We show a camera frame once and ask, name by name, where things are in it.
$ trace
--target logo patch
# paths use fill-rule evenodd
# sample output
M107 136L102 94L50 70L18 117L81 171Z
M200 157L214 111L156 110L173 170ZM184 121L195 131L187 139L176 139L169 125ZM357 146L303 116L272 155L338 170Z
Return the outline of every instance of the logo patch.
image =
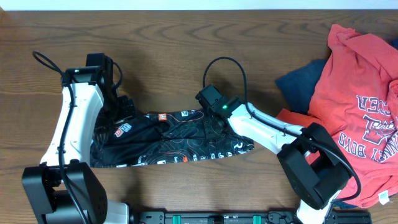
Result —
M159 121L167 121L167 115L166 114L159 114Z
M128 132L131 129L131 125L130 124L122 124L120 125L120 129L122 129L124 132Z
M368 115L364 115L363 119L365 119L367 123L362 139L367 142L371 142L376 145L380 145L383 140L388 142L396 131L393 121L390 123L387 123L387 121L382 122L381 120L371 118Z
M181 111L181 116L188 116L188 111Z
M243 142L240 142L234 146L234 149L238 148L241 149L243 147Z
M120 128L118 128L118 129L114 132L114 134L116 135L116 137L120 137L120 136L122 136L122 134L123 134L123 130L120 129Z

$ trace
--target wooden table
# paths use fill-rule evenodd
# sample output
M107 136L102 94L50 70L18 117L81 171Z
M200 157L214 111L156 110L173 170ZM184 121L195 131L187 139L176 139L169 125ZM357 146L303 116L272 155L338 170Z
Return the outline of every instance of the wooden table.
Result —
M334 23L398 37L397 11L5 12L0 21L0 222L35 223L21 184L53 136L60 77L36 62L39 50L60 68L105 52L122 68L123 93L142 111L199 108L203 71L219 56L242 63L249 101L276 115L287 107L274 80L327 58ZM239 69L217 62L208 74L227 95L242 95ZM108 198L136 210L236 211L295 208L299 199L267 149L213 161L94 169ZM370 208L375 223L398 222L398 199Z

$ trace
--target blue towel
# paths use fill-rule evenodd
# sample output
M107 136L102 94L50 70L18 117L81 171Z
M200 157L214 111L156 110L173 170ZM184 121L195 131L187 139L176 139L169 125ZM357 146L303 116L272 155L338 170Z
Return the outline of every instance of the blue towel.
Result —
M398 50L398 39L391 41L391 45Z
M315 85L318 83L325 65L326 60L324 59L314 60L275 80L291 111L307 114Z

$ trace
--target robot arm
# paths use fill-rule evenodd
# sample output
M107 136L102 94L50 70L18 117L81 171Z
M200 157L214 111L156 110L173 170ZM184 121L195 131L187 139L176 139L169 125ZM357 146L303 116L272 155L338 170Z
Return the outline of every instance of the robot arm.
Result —
M332 209L332 200L352 175L335 157L323 151L313 164L308 164L305 157L318 149L284 131L330 146L333 153L349 164L324 127L315 123L308 128L285 123L250 103L246 106L238 98L227 99L213 85L206 86L196 99L214 119L221 119L235 133L251 138L277 154L292 188L302 199L297 217L303 223L323 223Z
M125 97L117 98L113 84L113 61L105 54L89 54L85 67L65 72L71 83L75 105L65 135L63 164L76 200L90 223L129 223L125 203L107 199L106 192L95 177L90 164L93 133L112 126L124 114ZM55 191L62 178L58 163L58 145L70 109L70 93L62 79L63 103L52 142L40 165L27 167L22 184L38 223L81 223L81 216L66 190Z

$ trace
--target green connector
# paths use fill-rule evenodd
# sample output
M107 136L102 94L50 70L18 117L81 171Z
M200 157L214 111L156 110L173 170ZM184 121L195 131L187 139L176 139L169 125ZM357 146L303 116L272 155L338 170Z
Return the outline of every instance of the green connector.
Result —
M180 215L173 216L173 224L181 224L181 216Z
M253 224L261 224L261 216L253 215Z

